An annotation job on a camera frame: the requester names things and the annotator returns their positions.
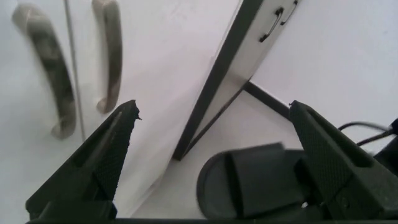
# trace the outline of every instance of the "cabinet handle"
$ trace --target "cabinet handle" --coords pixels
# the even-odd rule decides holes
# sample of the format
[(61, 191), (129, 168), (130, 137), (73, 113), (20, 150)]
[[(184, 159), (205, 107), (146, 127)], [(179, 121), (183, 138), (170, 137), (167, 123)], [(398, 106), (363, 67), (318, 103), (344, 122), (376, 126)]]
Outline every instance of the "cabinet handle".
[(12, 19), (33, 43), (53, 91), (58, 123), (51, 133), (56, 138), (65, 139), (73, 134), (76, 127), (75, 98), (68, 69), (51, 22), (39, 9), (26, 3), (17, 6)]
[(290, 17), (292, 16), (293, 12), (296, 10), (296, 7), (297, 7), (297, 4), (298, 4), (298, 3), (299, 3), (298, 0), (295, 0), (295, 1), (293, 2), (294, 6), (293, 6), (293, 9), (292, 9), (292, 12), (289, 14), (289, 16), (287, 17), (286, 21), (282, 21), (282, 22), (280, 23), (281, 26), (285, 25), (286, 22), (289, 21), (289, 19), (290, 19)]
[(275, 15), (276, 15), (276, 20), (274, 22), (274, 25), (272, 25), (271, 29), (269, 30), (268, 34), (264, 34), (263, 36), (260, 37), (259, 42), (263, 43), (271, 34), (272, 31), (274, 31), (276, 25), (278, 24), (278, 22), (280, 21), (280, 18), (282, 18), (282, 15), (284, 13), (284, 8), (280, 7), (275, 11)]
[(120, 12), (118, 2), (115, 0), (93, 0), (92, 5), (108, 54), (108, 89), (106, 97), (97, 104), (98, 111), (106, 114), (116, 106), (120, 92), (123, 64)]

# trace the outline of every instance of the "wire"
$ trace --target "wire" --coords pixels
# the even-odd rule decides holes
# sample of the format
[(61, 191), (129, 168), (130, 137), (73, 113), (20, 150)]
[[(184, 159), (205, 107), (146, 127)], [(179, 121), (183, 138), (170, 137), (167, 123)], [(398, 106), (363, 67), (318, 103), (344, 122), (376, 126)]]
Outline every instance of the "wire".
[(369, 122), (362, 122), (362, 121), (350, 122), (350, 123), (342, 125), (338, 129), (340, 131), (342, 131), (343, 129), (346, 129), (346, 128), (351, 127), (351, 126), (356, 126), (356, 125), (365, 126), (365, 127), (369, 127), (369, 128), (374, 128), (374, 129), (377, 129), (377, 130), (380, 130), (380, 131), (389, 131), (390, 130), (390, 128), (386, 128), (386, 127), (383, 127), (383, 126), (378, 125), (378, 124), (369, 123)]
[(358, 143), (356, 143), (356, 144), (357, 144), (358, 146), (363, 146), (363, 145), (365, 145), (365, 144), (367, 144), (367, 143), (370, 143), (370, 142), (373, 142), (373, 141), (376, 141), (376, 140), (379, 140), (379, 139), (388, 137), (388, 136), (390, 136), (390, 135), (392, 135), (392, 134), (394, 134), (394, 130), (393, 130), (393, 129), (390, 129), (390, 130), (384, 131), (384, 132), (381, 133), (381, 134), (378, 134), (378, 135), (375, 135), (375, 136), (373, 136), (373, 137), (370, 137), (370, 138), (367, 138), (367, 139), (365, 139), (365, 140), (362, 140), (362, 141), (360, 141), (360, 142), (358, 142)]

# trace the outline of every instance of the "floor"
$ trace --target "floor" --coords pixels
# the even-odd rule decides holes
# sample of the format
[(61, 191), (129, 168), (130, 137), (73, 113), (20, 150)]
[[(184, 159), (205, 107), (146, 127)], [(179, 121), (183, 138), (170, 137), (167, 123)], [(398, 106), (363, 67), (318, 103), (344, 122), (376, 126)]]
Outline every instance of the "floor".
[(172, 161), (159, 188), (134, 218), (205, 218), (196, 201), (199, 171), (214, 154), (228, 149), (282, 142), (301, 148), (292, 124), (242, 92), (181, 162)]

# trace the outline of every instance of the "black frame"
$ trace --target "black frame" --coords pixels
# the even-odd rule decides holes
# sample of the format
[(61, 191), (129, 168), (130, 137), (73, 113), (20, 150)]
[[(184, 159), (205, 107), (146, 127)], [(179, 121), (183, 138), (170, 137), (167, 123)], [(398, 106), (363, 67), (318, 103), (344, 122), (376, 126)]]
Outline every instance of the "black frame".
[(244, 40), (247, 31), (250, 28), (258, 10), (261, 7), (263, 0), (243, 0), (242, 5), (236, 15), (236, 18), (228, 32), (225, 42), (217, 56), (217, 59), (211, 69), (209, 77), (203, 87), (199, 99), (191, 113), (191, 116), (185, 126), (181, 138), (174, 150), (173, 158), (182, 160), (193, 145), (204, 135), (210, 126), (217, 120), (218, 117), (225, 111), (225, 109), (232, 103), (232, 101), (239, 95), (239, 93), (246, 86), (243, 85), (233, 97), (230, 99), (220, 112), (206, 125), (199, 135), (193, 139), (200, 122), (202, 121), (211, 101), (213, 100), (217, 89), (220, 87), (229, 66), (231, 65), (234, 56)]

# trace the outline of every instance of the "white cabinet door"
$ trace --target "white cabinet door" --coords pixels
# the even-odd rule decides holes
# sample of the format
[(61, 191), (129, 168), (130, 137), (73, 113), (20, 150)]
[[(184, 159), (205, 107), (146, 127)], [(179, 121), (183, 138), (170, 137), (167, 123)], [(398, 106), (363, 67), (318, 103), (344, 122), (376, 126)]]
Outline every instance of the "white cabinet door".
[[(105, 1), (103, 6), (114, 2)], [(91, 0), (69, 3), (88, 137), (108, 115), (97, 109), (98, 102), (106, 98), (109, 80), (104, 24), (95, 16)], [(166, 169), (241, 1), (117, 3), (123, 42), (117, 105), (137, 100), (142, 118), (132, 132), (114, 201), (118, 215), (126, 217)]]
[[(25, 2), (31, 2), (52, 24), (67, 72), (62, 72), (65, 69), (59, 71), (65, 67), (59, 67), (60, 51), (48, 48), (49, 42), (55, 44), (49, 35), (41, 36), (42, 30), (35, 30), (37, 32), (28, 35), (13, 21), (17, 6)], [(28, 29), (32, 25), (32, 17), (37, 15), (34, 10), (29, 13), (29, 17), (21, 23)], [(41, 19), (43, 18), (34, 18), (35, 22), (41, 22)], [(47, 75), (58, 82), (58, 90), (63, 89), (63, 93), (67, 93), (63, 96), (61, 94), (61, 100), (67, 106), (73, 107), (73, 99), (76, 107), (78, 105), (76, 94), (70, 89), (71, 83), (74, 89), (74, 77), (70, 66), (71, 55), (63, 2), (2, 0), (0, 27), (0, 223), (25, 223), (29, 220), (29, 214), (25, 210), (26, 200), (66, 161), (83, 139), (77, 114), (74, 115), (76, 123), (74, 130), (73, 127), (71, 129), (73, 132), (69, 133), (71, 135), (67, 134), (69, 136), (61, 140), (52, 134), (53, 127), (60, 119), (55, 94)], [(47, 57), (45, 63), (53, 66), (50, 73), (42, 65), (30, 36), (39, 41), (37, 43), (42, 50), (40, 53)], [(70, 119), (71, 117), (65, 116), (62, 127)]]

